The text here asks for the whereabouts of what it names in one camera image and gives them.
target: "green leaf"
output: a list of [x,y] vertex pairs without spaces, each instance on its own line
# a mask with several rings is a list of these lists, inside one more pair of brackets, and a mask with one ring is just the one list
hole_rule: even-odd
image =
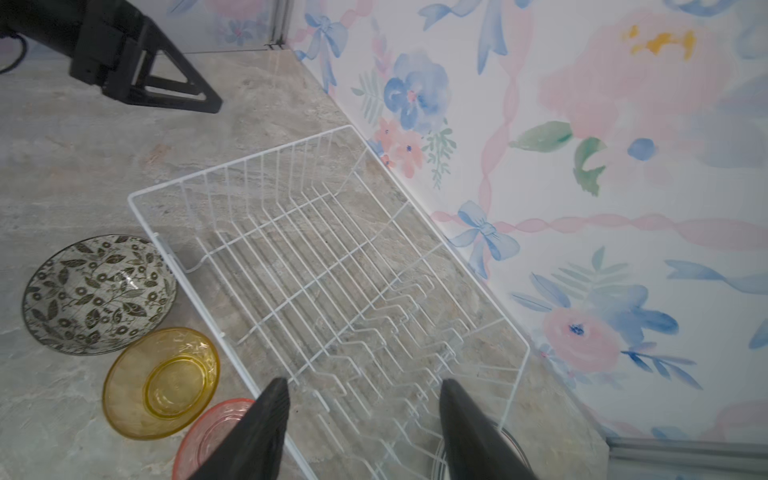
[[622,280],[626,280],[627,278],[629,278],[629,276],[630,276],[629,273],[619,273],[618,275],[613,275],[613,276],[606,277],[606,278],[604,278],[602,280],[598,280],[594,284],[595,285],[604,285],[606,283],[621,282]]
[[600,247],[594,255],[592,255],[592,266],[595,272],[599,272],[600,267],[603,266],[603,257],[605,257],[605,247]]
[[589,137],[581,141],[574,154],[574,177],[576,177],[576,182],[581,185],[582,190],[589,192],[593,197],[596,197],[600,192],[598,177],[605,170],[605,166],[593,170],[584,170],[584,164],[589,157],[605,148],[606,145],[602,141],[595,137]]
[[566,276],[563,276],[563,275],[560,275],[559,273],[553,273],[552,276],[554,278],[560,280],[562,283],[565,283],[566,285],[574,287],[575,289],[579,289],[579,290],[581,290],[582,292],[585,292],[585,293],[589,292],[589,289],[586,286],[580,284],[576,280],[571,280],[570,278],[568,278]]
[[371,100],[370,97],[366,98],[366,101],[362,103],[363,107],[365,107],[366,111],[363,115],[363,117],[366,118],[366,120],[370,123],[370,120],[368,120],[368,112],[371,111],[371,104],[373,103],[373,100]]
[[560,290],[562,290],[563,292],[565,292],[570,298],[575,298],[576,300],[583,300],[584,299],[584,295],[581,295],[580,293],[576,293],[575,291],[573,291],[573,290],[571,290],[571,289],[569,289],[569,288],[567,288],[565,286],[562,286],[559,283],[554,283],[554,284],[557,285],[558,288]]
[[592,280],[590,280],[588,277],[581,275],[580,273],[576,273],[573,270],[561,268],[560,271],[574,277],[576,280],[580,280],[581,282],[592,283]]
[[526,130],[517,141],[509,142],[512,148],[551,152],[562,148],[573,137],[571,125],[564,121],[548,121]]
[[592,275],[594,275],[594,272],[593,272],[593,271],[591,271],[591,270],[589,270],[589,269],[586,269],[586,268],[584,268],[584,267],[582,267],[582,266],[579,266],[579,265],[577,265],[576,263],[571,263],[571,262],[568,262],[568,265],[570,265],[572,269],[574,269],[574,270],[576,270],[576,271],[578,271],[578,272],[581,272],[581,273],[583,273],[583,274],[584,274],[584,275],[586,275],[586,276],[592,276]]
[[610,275],[611,273],[616,273],[617,271],[624,269],[629,266],[629,263],[617,263],[616,265],[611,265],[608,268],[604,268],[600,274],[601,275]]

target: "wall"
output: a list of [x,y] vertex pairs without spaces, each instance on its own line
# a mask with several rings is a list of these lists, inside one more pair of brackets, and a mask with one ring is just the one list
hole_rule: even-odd
[[768,2],[430,1],[290,46],[607,435],[768,443]]

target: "white wire dish rack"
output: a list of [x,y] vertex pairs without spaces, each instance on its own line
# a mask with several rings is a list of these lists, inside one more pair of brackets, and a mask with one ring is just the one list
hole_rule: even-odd
[[509,428],[528,343],[354,127],[128,203],[307,478],[429,478],[444,378]]

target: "blue flower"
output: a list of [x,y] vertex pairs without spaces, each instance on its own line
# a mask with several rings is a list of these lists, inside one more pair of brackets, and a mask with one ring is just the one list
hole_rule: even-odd
[[448,108],[448,74],[424,53],[401,54],[395,77],[384,87],[384,103],[400,114],[403,130],[427,134],[440,127]]
[[230,33],[224,36],[224,40],[227,43],[236,42],[238,47],[242,47],[245,40],[253,40],[253,34],[247,30],[251,23],[255,24],[255,22],[242,23],[238,20],[230,20]]
[[595,314],[603,319],[629,346],[643,342],[643,329],[673,335],[678,332],[677,321],[666,313],[643,308],[648,300],[648,288],[642,285],[618,286],[610,293],[591,293],[588,300]]
[[478,242],[472,249],[472,254],[469,256],[469,266],[484,279],[488,279],[488,273],[485,272],[482,259],[485,246],[488,247],[491,256],[496,261],[513,257],[520,251],[520,244],[509,235],[497,232],[496,227],[485,219],[485,212],[475,202],[465,202],[458,209],[458,216],[464,220],[464,223],[473,228],[449,241],[456,247],[468,247],[475,241],[478,233],[483,236],[485,242]]
[[310,27],[317,28],[315,35],[312,36],[312,42],[306,52],[296,50],[296,57],[299,61],[304,58],[314,60],[320,55],[320,73],[323,76],[323,90],[328,93],[328,85],[336,85],[336,77],[331,70],[331,59],[328,53],[330,47],[336,58],[340,57],[346,47],[346,40],[349,36],[346,27],[340,22],[331,22],[325,15],[312,13],[312,5],[307,3],[307,12],[304,19]]

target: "watercolor flower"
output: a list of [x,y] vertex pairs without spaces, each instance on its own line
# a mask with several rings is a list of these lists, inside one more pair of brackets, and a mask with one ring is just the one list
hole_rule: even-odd
[[541,81],[538,101],[575,137],[606,141],[620,119],[654,123],[714,103],[731,71],[714,34],[685,16],[640,10],[598,29],[574,64]]
[[397,135],[394,152],[391,157],[402,165],[402,174],[406,178],[413,178],[415,169],[422,168],[422,136],[414,131],[402,132]]
[[244,41],[253,40],[253,34],[247,30],[248,26],[243,22],[230,20],[229,27],[230,31],[224,35],[227,43],[237,43],[238,47],[242,47]]
[[506,233],[499,233],[493,223],[489,223],[479,205],[473,201],[464,202],[458,209],[458,217],[472,227],[461,235],[449,239],[455,247],[468,247],[473,243],[472,254],[469,256],[469,267],[484,279],[488,279],[483,256],[485,250],[490,252],[493,260],[501,261],[517,255],[520,244]]
[[448,74],[425,53],[401,54],[384,87],[384,103],[404,130],[424,135],[438,128],[448,108]]
[[667,335],[680,331],[677,321],[671,316],[643,308],[648,300],[648,288],[645,286],[616,286],[610,292],[592,292],[587,300],[594,307],[591,314],[613,327],[630,347],[643,343],[643,329]]
[[389,158],[389,154],[385,153],[381,141],[368,140],[368,145],[371,147],[371,150],[373,150],[373,153],[376,154],[376,156],[386,167],[395,168],[395,162]]
[[381,142],[384,152],[389,152],[400,135],[400,123],[397,120],[386,121],[379,118],[379,129],[373,134],[373,140]]
[[558,356],[580,372],[611,371],[621,351],[615,331],[600,318],[573,308],[547,314],[544,335]]

